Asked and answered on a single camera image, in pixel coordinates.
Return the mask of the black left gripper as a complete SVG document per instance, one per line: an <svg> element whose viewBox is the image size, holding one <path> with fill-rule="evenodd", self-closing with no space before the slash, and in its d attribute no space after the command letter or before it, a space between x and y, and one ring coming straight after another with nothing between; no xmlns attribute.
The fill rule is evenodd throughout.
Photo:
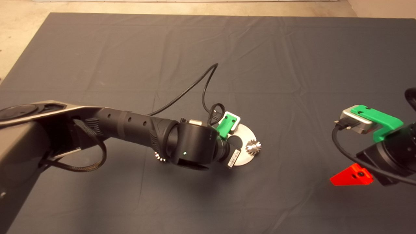
<svg viewBox="0 0 416 234"><path fill-rule="evenodd" d="M221 164L227 168L232 168L235 165L240 153L240 148L231 144L230 142L224 142Z"/></svg>

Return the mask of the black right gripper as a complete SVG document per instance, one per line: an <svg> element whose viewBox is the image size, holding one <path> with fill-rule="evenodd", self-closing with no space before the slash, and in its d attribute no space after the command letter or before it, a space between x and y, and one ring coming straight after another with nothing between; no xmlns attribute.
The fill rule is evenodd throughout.
<svg viewBox="0 0 416 234"><path fill-rule="evenodd" d="M381 142L358 152L356 157L383 171L408 177L416 172L415 124L392 132ZM354 163L330 178L334 186L370 185L371 173Z"/></svg>

